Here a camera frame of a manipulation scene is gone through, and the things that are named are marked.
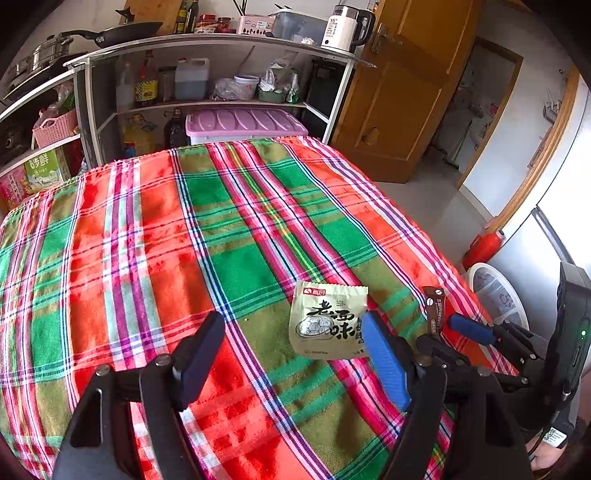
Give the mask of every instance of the pink lid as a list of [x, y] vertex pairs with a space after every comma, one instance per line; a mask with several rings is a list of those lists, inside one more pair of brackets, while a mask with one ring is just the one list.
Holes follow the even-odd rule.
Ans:
[[292, 114], [271, 108], [214, 108], [200, 109], [187, 115], [187, 135], [197, 138], [245, 135], [286, 137], [307, 135], [308, 130]]

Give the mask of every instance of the door frame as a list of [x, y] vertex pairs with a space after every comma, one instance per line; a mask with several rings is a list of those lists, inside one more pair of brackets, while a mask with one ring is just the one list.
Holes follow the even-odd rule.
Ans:
[[558, 148], [558, 144], [562, 139], [566, 125], [569, 122], [570, 114], [573, 111], [574, 99], [577, 95], [577, 87], [579, 86], [580, 77], [577, 67], [572, 65], [567, 77], [566, 90], [564, 91], [562, 104], [554, 125], [550, 127], [542, 140], [540, 147], [535, 152], [534, 157], [530, 162], [531, 168], [528, 174], [525, 176], [519, 188], [517, 188], [501, 213], [492, 219], [492, 222], [486, 229], [487, 232], [496, 232], [497, 230], [502, 229], [509, 220], [511, 220], [519, 207], [523, 205], [527, 196], [534, 189], [535, 184], [538, 183], [538, 180], [550, 163], [556, 148]]
[[494, 53], [495, 55], [498, 55], [499, 57], [503, 57], [504, 59], [513, 62], [513, 64], [515, 64], [515, 67], [513, 68], [513, 74], [511, 75], [511, 78], [509, 80], [507, 88], [505, 89], [505, 93], [503, 95], [503, 98], [501, 99], [501, 104], [499, 105], [499, 108], [496, 110], [495, 116], [493, 117], [490, 126], [486, 130], [486, 133], [485, 133], [484, 138], [482, 139], [482, 142], [480, 142], [480, 145], [478, 145], [478, 148], [474, 152], [474, 155], [472, 156], [472, 159], [470, 160], [468, 167], [466, 168], [466, 170], [464, 170], [464, 172], [462, 173], [462, 176], [457, 181], [456, 188], [458, 190], [460, 189], [460, 187], [463, 185], [463, 183], [468, 178], [468, 175], [470, 174], [470, 172], [474, 168], [474, 165], [476, 165], [476, 162], [478, 161], [478, 158], [480, 158], [482, 151], [486, 148], [486, 144], [488, 143], [489, 139], [491, 138], [492, 133], [494, 132], [494, 130], [496, 128], [496, 125], [499, 123], [501, 115], [503, 114], [503, 111], [505, 110], [505, 107], [507, 106], [507, 103], [509, 102], [509, 97], [511, 96], [511, 93], [513, 93], [513, 88], [515, 87], [515, 83], [517, 82], [517, 77], [519, 75], [519, 71], [521, 70], [521, 64], [523, 63], [523, 57], [521, 55], [515, 53], [512, 50], [509, 50], [508, 48], [502, 47], [497, 43], [491, 42], [490, 40], [487, 40], [485, 38], [476, 37], [474, 39], [474, 47], [476, 47], [476, 46], [482, 47], [485, 50], [488, 50], [488, 51]]

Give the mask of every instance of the door handle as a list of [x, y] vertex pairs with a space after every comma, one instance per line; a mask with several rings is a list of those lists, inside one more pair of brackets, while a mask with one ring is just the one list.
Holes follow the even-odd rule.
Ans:
[[386, 27], [386, 25], [383, 23], [380, 23], [378, 31], [375, 34], [374, 42], [371, 45], [371, 52], [377, 55], [384, 40], [391, 41], [399, 46], [402, 45], [402, 40], [390, 35], [388, 27]]

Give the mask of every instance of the cooking oil bottle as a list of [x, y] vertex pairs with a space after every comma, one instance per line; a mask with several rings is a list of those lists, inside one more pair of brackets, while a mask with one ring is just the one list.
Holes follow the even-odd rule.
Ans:
[[156, 151], [154, 128], [156, 125], [147, 122], [141, 113], [135, 113], [129, 119], [129, 125], [123, 135], [125, 158], [139, 157]]

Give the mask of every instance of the blue gripper pad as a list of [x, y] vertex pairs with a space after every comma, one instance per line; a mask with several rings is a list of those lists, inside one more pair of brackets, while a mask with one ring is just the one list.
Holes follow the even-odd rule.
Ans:
[[453, 313], [449, 317], [448, 325], [452, 330], [461, 333], [464, 337], [468, 337], [470, 340], [474, 340], [481, 345], [493, 345], [496, 341], [495, 334], [490, 327], [487, 327], [484, 323], [464, 317], [464, 315], [460, 315], [459, 313]]
[[[407, 410], [411, 401], [408, 387], [409, 381], [412, 380], [409, 377], [412, 375], [409, 375], [410, 372], [405, 369], [405, 366], [408, 368], [409, 361], [412, 361], [410, 346], [403, 338], [390, 334], [377, 312], [366, 312], [361, 316], [361, 335], [374, 365], [374, 371], [388, 399], [397, 409]], [[397, 345], [399, 348], [395, 345], [394, 349], [402, 357], [401, 361], [392, 350], [392, 340], [394, 343], [399, 343]], [[408, 350], [400, 345], [400, 340], [406, 344]]]

